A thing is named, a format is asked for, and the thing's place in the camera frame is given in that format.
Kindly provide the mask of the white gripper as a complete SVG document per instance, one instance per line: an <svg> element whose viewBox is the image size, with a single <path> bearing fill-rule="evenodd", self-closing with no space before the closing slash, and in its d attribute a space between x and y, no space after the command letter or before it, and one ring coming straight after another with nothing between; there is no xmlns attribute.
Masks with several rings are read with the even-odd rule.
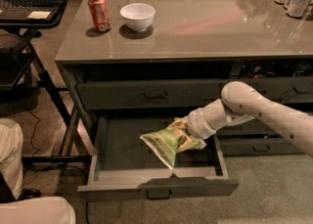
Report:
<svg viewBox="0 0 313 224"><path fill-rule="evenodd" d="M187 150L201 150L206 147L206 140L216 133L216 131L207 123L203 108L191 111L187 117L175 117L174 121L168 125L171 129L187 129L191 135L184 135L177 148L178 153Z"/></svg>

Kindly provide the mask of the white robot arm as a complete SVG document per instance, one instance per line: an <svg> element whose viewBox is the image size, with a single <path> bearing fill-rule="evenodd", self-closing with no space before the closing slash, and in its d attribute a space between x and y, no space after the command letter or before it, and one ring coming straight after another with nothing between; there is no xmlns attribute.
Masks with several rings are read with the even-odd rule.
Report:
<svg viewBox="0 0 313 224"><path fill-rule="evenodd" d="M254 118L313 157L313 116L273 102L241 81L227 83L219 99L191 111L182 123L188 134L204 140L225 126Z"/></svg>

